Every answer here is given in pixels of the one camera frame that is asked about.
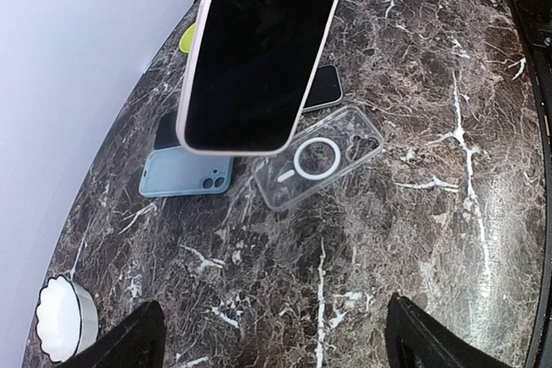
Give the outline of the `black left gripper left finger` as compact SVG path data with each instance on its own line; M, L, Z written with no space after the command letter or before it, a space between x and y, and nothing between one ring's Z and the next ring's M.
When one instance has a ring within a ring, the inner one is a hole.
M163 310L157 301L148 301L59 367L162 367L165 344Z

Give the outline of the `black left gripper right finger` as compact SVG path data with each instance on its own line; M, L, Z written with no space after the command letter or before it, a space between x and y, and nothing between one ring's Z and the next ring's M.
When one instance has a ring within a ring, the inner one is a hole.
M391 367L505 367L447 330L406 296L388 303L386 352Z

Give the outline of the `light blue phone case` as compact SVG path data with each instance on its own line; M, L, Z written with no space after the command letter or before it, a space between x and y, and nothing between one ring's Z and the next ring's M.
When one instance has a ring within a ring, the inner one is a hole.
M188 153L182 147L152 151L141 174L139 193L148 198L224 193L234 159Z

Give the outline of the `black phone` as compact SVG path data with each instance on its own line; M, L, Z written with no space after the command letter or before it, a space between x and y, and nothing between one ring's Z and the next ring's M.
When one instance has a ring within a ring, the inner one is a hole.
M155 139L154 150L182 147L176 135L176 111L164 114L159 121Z

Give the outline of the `clear magsafe phone case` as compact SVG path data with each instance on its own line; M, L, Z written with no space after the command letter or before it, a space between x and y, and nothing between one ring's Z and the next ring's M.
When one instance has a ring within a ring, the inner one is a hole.
M297 134L282 153L256 159L254 180L266 206L284 211L378 156L384 143L360 108L345 106Z

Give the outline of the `white scalloped bowl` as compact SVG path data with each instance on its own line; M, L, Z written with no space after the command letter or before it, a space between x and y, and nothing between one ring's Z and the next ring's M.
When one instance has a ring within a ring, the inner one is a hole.
M98 314L91 294L63 275L47 280L35 315L41 350L54 363L67 361L97 339Z

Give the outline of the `green bowl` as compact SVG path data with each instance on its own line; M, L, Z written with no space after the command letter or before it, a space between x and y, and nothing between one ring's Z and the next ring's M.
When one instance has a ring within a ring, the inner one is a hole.
M193 23L186 31L182 34L179 40L179 51L185 54L189 54L191 51L191 46L193 42L193 37L195 34L196 24Z

